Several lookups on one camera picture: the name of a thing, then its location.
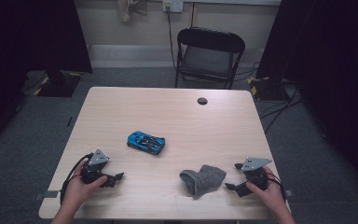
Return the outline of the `black stand base yellow tape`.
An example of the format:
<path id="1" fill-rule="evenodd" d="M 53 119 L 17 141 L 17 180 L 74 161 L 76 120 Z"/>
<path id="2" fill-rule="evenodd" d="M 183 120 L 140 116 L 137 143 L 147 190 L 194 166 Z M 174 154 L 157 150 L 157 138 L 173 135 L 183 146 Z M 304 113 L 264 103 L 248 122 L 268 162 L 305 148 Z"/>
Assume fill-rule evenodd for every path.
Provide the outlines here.
<path id="1" fill-rule="evenodd" d="M 280 81 L 269 77 L 247 79 L 250 92 L 258 101 L 287 101 L 289 96 Z"/>

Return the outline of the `blue toy car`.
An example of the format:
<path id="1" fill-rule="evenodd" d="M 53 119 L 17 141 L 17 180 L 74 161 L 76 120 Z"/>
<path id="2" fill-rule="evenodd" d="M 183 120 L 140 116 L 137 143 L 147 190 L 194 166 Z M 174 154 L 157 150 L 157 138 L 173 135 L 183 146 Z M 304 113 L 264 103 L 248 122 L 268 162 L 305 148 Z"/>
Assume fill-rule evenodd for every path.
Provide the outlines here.
<path id="1" fill-rule="evenodd" d="M 165 147 L 165 138 L 156 137 L 147 133 L 136 131 L 127 138 L 127 146 L 143 152 L 158 155 Z"/>

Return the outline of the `person's left hand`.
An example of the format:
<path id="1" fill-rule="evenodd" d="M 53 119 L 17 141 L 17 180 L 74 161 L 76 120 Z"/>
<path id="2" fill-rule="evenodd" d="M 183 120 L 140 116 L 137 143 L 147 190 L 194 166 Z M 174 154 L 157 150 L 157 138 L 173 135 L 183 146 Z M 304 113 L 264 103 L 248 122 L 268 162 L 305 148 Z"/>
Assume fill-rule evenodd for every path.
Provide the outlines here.
<path id="1" fill-rule="evenodd" d="M 87 200 L 91 193 L 107 180 L 107 176 L 103 175 L 90 184 L 85 184 L 81 180 L 80 173 L 86 162 L 86 160 L 83 160 L 81 163 L 79 163 L 75 168 L 73 175 L 70 177 L 69 184 L 66 188 L 65 196 L 61 205 L 61 210 L 65 214 L 74 215 L 80 205 Z"/>

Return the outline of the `beige hanging cloth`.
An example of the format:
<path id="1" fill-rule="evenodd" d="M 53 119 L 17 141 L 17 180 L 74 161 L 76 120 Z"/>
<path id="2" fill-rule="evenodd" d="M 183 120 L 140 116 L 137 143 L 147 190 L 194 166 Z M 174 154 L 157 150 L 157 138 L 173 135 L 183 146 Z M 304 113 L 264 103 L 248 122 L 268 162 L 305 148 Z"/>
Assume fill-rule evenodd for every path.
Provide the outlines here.
<path id="1" fill-rule="evenodd" d="M 119 17 L 124 22 L 131 20 L 131 13 L 147 14 L 146 0 L 116 0 Z"/>

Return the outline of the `grey sock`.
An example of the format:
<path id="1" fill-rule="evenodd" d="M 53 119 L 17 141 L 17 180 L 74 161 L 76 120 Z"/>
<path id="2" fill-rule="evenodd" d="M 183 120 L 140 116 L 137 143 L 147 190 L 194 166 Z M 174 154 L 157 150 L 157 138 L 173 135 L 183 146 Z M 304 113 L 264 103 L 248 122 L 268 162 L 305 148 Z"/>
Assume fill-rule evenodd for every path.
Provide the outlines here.
<path id="1" fill-rule="evenodd" d="M 227 173 L 215 166 L 204 164 L 198 172 L 183 170 L 179 177 L 184 182 L 187 194 L 196 198 L 217 191 Z"/>

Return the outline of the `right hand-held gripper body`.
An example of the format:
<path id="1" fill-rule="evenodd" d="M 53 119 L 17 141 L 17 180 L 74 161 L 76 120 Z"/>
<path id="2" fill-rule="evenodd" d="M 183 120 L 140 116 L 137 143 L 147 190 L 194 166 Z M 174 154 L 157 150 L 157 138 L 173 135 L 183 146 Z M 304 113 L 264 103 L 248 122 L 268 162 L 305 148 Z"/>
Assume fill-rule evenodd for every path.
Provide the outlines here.
<path id="1" fill-rule="evenodd" d="M 260 189 L 268 187 L 268 176 L 264 166 L 272 163 L 272 159 L 247 158 L 241 166 L 241 171 L 245 174 L 248 182 L 253 183 Z"/>

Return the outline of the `black curtain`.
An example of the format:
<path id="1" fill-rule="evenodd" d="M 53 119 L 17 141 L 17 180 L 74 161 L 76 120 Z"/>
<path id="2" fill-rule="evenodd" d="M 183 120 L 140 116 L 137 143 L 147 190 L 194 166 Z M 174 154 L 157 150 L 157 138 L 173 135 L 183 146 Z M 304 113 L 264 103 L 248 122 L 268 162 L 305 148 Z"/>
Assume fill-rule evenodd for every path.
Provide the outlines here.
<path id="1" fill-rule="evenodd" d="M 0 131 L 34 70 L 92 71 L 75 0 L 0 0 Z"/>
<path id="2" fill-rule="evenodd" d="M 281 0 L 257 75 L 299 82 L 358 174 L 358 0 Z"/>

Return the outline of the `white wall socket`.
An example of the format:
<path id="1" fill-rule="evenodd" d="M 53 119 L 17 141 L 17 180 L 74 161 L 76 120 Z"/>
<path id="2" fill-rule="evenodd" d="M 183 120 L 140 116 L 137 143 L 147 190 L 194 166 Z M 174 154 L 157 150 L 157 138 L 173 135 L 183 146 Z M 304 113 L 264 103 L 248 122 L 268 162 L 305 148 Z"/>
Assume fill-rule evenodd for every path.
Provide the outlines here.
<path id="1" fill-rule="evenodd" d="M 182 0 L 163 0 L 162 10 L 164 12 L 182 13 L 184 11 L 184 2 Z"/>

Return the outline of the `thin dark wall conduit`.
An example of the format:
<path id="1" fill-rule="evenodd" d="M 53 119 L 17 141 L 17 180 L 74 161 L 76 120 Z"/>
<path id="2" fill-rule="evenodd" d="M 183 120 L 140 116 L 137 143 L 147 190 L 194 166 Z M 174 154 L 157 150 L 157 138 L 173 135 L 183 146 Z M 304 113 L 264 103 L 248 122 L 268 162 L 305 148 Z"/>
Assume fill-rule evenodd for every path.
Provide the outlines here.
<path id="1" fill-rule="evenodd" d="M 191 3 L 189 6 L 189 26 L 194 27 L 197 23 L 197 3 Z"/>

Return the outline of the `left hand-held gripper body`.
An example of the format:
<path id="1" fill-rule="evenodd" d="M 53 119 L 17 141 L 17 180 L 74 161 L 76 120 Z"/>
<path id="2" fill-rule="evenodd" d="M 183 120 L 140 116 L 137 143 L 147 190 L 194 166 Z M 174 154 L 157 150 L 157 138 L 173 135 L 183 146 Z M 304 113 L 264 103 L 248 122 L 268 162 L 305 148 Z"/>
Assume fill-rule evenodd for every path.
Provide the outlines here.
<path id="1" fill-rule="evenodd" d="M 100 149 L 97 149 L 83 165 L 80 175 L 85 184 L 90 184 L 103 176 L 102 169 L 109 162 Z"/>

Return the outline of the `black folding chair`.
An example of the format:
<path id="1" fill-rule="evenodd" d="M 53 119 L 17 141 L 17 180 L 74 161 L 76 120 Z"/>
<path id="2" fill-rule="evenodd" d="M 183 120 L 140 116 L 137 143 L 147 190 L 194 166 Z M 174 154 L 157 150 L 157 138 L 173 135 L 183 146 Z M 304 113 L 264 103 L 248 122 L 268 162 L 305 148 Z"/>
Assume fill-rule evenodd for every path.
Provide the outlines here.
<path id="1" fill-rule="evenodd" d="M 177 35 L 175 87 L 179 77 L 195 77 L 225 84 L 231 89 L 245 50 L 244 40 L 231 32 L 189 27 Z"/>

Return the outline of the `person's right hand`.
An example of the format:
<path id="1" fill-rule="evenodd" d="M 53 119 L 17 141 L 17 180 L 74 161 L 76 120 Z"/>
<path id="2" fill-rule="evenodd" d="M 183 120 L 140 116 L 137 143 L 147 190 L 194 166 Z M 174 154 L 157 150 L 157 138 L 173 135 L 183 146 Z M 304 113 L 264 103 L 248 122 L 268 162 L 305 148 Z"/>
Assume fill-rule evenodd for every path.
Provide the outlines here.
<path id="1" fill-rule="evenodd" d="M 264 166 L 263 169 L 268 175 L 268 187 L 261 189 L 251 182 L 247 182 L 246 186 L 261 199 L 275 217 L 278 217 L 287 209 L 286 203 L 282 197 L 281 188 L 275 182 L 271 170 L 267 166 Z"/>

